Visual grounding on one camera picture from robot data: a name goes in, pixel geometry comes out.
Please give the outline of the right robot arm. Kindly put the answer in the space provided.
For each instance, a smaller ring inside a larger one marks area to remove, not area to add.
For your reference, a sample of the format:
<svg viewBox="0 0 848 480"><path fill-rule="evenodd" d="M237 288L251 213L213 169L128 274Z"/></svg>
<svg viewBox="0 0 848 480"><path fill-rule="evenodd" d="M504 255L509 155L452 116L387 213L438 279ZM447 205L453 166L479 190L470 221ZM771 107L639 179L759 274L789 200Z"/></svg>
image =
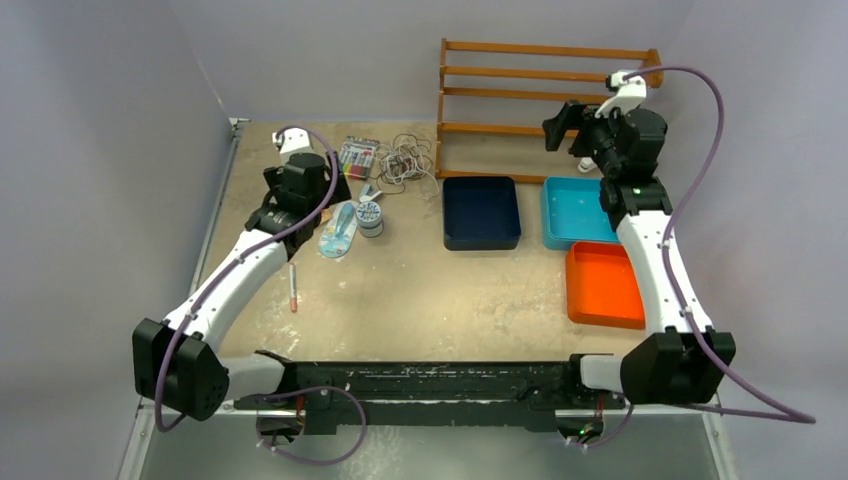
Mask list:
<svg viewBox="0 0 848 480"><path fill-rule="evenodd" d="M598 105L571 100L542 129L549 151L575 132L570 154L599 167L599 202L632 265L646 325L645 339L624 356L578 356L579 369L561 381L564 399L584 407L603 390L633 404L708 402L736 344L714 329L686 273L673 271L683 266L672 225L676 211L655 174L667 123L640 107L604 114Z"/></svg>

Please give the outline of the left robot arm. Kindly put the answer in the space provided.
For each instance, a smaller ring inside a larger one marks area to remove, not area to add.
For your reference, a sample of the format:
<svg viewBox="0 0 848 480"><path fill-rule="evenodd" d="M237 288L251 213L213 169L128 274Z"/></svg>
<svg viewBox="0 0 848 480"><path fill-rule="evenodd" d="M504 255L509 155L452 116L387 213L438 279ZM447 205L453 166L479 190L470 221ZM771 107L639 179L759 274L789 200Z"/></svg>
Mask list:
<svg viewBox="0 0 848 480"><path fill-rule="evenodd" d="M260 395L284 409L297 399L283 358L257 351L224 362L218 349L258 290L312 237L322 211L351 194L334 151L293 153L263 175L269 190L224 261L164 319L144 319L132 333L135 389L153 401L161 432L175 426L165 409L203 421L228 400Z"/></svg>

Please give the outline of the marker pen pack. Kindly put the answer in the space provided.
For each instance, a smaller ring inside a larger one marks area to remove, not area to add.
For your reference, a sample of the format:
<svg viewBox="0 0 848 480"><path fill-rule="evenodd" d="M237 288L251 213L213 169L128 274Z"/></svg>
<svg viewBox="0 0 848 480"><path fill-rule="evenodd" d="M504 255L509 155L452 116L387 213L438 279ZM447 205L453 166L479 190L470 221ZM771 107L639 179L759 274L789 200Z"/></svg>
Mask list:
<svg viewBox="0 0 848 480"><path fill-rule="evenodd" d="M346 177L367 180L375 163L378 140L347 136L338 152L339 162Z"/></svg>

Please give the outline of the blue white stapler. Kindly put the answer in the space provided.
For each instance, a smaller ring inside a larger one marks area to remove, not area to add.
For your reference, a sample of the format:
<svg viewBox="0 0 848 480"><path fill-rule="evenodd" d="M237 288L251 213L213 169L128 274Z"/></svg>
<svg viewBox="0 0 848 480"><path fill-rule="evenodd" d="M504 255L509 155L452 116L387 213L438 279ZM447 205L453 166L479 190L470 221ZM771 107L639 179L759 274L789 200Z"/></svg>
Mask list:
<svg viewBox="0 0 848 480"><path fill-rule="evenodd" d="M358 201L360 203L376 202L383 192L375 186L365 183L360 191Z"/></svg>

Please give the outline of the cleaning gel jar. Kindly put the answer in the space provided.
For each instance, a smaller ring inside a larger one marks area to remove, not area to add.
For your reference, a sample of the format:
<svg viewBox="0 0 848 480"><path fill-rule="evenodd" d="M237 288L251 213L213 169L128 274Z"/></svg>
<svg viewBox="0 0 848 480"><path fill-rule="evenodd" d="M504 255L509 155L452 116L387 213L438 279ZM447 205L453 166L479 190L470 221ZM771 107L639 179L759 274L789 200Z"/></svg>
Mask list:
<svg viewBox="0 0 848 480"><path fill-rule="evenodd" d="M363 237L374 238L383 232L383 214L377 202L368 201L359 203L354 214L358 230Z"/></svg>

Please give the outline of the light blue tray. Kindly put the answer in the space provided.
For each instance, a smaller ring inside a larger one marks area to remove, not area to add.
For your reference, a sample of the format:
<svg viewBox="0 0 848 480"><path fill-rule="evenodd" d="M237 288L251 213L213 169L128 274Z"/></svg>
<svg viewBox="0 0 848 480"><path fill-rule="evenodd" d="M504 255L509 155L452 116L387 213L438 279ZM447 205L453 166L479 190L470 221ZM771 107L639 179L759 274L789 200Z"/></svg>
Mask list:
<svg viewBox="0 0 848 480"><path fill-rule="evenodd" d="M599 179L548 177L540 193L543 245L566 251L581 241L618 244L599 195Z"/></svg>

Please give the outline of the red pen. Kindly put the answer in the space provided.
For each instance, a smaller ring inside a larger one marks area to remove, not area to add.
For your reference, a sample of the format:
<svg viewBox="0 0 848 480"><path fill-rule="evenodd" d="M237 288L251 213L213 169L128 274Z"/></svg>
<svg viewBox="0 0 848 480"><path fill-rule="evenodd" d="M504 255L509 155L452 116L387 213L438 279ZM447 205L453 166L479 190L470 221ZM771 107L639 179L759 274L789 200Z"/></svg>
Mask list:
<svg viewBox="0 0 848 480"><path fill-rule="evenodd" d="M296 313L298 311L298 294L297 294L297 277L296 266L293 263L288 264L289 270L289 303L290 311Z"/></svg>

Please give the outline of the wooden rack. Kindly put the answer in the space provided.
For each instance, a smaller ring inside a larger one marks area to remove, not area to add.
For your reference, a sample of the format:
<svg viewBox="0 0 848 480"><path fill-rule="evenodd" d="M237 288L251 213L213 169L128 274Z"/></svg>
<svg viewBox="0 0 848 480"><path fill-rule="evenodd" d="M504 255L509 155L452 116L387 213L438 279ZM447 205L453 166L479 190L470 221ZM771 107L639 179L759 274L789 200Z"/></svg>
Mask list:
<svg viewBox="0 0 848 480"><path fill-rule="evenodd" d="M516 90L503 88L449 86L449 77L468 77L484 79L513 79L533 81L559 81L571 83L605 82L606 76L593 72L567 72L554 70L533 70L519 68L482 67L452 65L448 56L452 52L480 53L497 55L547 56L561 58L585 58L595 60L638 61L642 68L656 67L662 64L657 49L633 50L617 48L592 48L573 46L549 46L534 44L510 44L498 42L457 41L443 38L439 55L439 96L436 121L436 141L434 175L438 179L480 176L480 171L451 170L444 166L442 150L444 135L483 134L521 137L541 137L539 127L498 125L447 121L444 118L445 100L448 97L492 98L522 101L551 101L563 103L578 100L583 103L600 104L607 99L605 95L586 93L565 93L539 90Z"/></svg>

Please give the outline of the dark blue tray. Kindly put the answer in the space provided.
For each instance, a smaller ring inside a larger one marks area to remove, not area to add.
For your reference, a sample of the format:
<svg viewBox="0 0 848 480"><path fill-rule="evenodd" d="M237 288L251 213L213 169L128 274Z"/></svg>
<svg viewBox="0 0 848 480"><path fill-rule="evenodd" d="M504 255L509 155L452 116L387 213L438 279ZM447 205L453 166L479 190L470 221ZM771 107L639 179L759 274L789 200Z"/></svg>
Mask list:
<svg viewBox="0 0 848 480"><path fill-rule="evenodd" d="M512 178L447 178L442 185L442 205L447 250L513 250L518 246L522 228Z"/></svg>

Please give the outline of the orange tray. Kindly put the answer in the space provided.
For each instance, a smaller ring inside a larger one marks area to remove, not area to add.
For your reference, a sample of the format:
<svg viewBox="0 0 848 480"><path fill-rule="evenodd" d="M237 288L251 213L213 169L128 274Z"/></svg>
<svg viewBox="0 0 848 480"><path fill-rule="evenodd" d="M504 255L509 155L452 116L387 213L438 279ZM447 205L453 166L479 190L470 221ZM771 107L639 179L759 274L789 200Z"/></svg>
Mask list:
<svg viewBox="0 0 848 480"><path fill-rule="evenodd" d="M576 242L565 256L565 310L575 323L643 330L634 270L619 244Z"/></svg>

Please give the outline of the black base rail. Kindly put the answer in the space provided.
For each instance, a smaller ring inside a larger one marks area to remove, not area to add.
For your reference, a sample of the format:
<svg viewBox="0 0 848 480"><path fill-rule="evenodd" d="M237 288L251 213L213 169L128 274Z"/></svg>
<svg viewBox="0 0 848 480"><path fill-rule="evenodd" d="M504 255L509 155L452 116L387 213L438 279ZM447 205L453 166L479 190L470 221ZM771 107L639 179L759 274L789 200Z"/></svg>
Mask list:
<svg viewBox="0 0 848 480"><path fill-rule="evenodd" d="M559 361L283 363L272 394L235 401L238 410L301 411L308 435L342 425L520 427L577 434L623 399L583 386L575 359Z"/></svg>

